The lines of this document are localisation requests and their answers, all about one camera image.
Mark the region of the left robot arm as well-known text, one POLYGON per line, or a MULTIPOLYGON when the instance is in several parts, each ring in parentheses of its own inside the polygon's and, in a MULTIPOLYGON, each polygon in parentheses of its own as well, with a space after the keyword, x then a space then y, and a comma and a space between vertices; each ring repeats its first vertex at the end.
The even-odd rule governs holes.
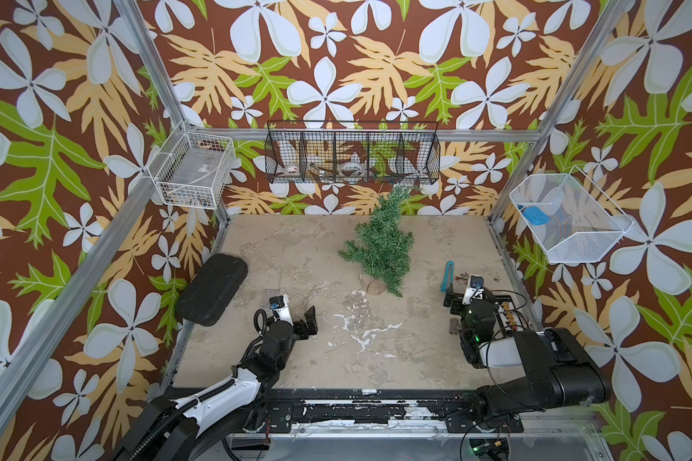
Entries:
POLYGON ((228 378, 188 397, 153 399, 111 458, 188 460, 201 436, 215 426, 244 428, 279 380, 296 342, 318 332, 314 307, 298 321, 288 318, 285 308, 272 313, 228 378))

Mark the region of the small green christmas tree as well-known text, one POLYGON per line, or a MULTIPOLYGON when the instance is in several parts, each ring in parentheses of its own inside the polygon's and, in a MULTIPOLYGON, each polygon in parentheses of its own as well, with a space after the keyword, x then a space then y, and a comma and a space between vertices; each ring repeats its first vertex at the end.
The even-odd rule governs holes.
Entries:
POLYGON ((411 189, 407 186, 397 186, 380 197, 369 220, 355 228, 357 238, 345 241, 338 251, 342 259, 361 265, 365 275, 383 282, 386 291, 398 298, 403 297, 414 245, 413 234, 400 229, 401 207, 409 197, 411 189))

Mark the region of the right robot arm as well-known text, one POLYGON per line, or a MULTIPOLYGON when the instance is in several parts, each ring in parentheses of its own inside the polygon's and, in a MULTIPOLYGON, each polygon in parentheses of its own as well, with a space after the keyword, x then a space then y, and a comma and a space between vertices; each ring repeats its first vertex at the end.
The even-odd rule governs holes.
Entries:
POLYGON ((471 282, 465 292, 448 285, 443 293, 465 360, 491 380, 471 393, 457 416, 490 429, 525 412, 609 401, 610 379, 576 337, 566 328, 534 330, 515 305, 515 291, 471 282))

